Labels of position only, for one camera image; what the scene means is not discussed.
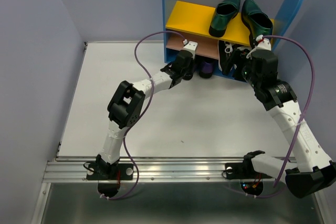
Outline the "purple loafer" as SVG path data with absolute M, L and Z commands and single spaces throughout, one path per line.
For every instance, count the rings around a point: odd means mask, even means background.
M 197 64 L 195 63 L 195 60 L 192 60 L 185 72 L 185 75 L 183 76 L 183 80 L 189 81 L 192 79 L 194 72 L 196 71 Z
M 212 58 L 202 58 L 199 64 L 198 74 L 201 78 L 209 79 L 215 71 L 216 60 Z

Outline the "black sneaker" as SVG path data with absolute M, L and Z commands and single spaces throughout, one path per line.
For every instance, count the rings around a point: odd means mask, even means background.
M 229 42 L 219 40 L 218 41 L 218 68 L 223 75 L 227 76 L 232 66 L 229 66 L 226 62 L 233 52 L 233 45 Z

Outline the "green loafer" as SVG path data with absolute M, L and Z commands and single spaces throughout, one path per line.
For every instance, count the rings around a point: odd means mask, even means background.
M 241 0 L 223 0 L 213 13 L 209 26 L 209 34 L 213 37 L 224 36 L 229 22 L 236 17 L 240 9 Z
M 254 48 L 259 35 L 272 35 L 273 23 L 254 0 L 245 0 L 241 11 L 242 22 L 249 30 L 250 46 Z

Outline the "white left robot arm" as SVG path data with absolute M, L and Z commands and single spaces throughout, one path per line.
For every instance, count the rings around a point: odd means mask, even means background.
M 185 46 L 174 61 L 148 79 L 119 84 L 108 104 L 109 128 L 103 148 L 96 160 L 86 167 L 87 180 L 115 180 L 120 149 L 127 130 L 141 118 L 143 104 L 154 94 L 179 84 L 194 60 L 196 50 Z

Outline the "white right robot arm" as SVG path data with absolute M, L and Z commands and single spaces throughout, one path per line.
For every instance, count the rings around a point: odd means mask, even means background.
M 286 184 L 297 198 L 303 198 L 335 182 L 335 162 L 322 149 L 300 111 L 297 96 L 289 83 L 278 79 L 278 57 L 267 49 L 252 52 L 234 49 L 223 67 L 223 74 L 234 68 L 234 78 L 251 85 L 255 97 L 275 120 L 289 143 L 295 163 L 249 152 L 240 163 L 226 166 L 226 179 L 275 178 Z

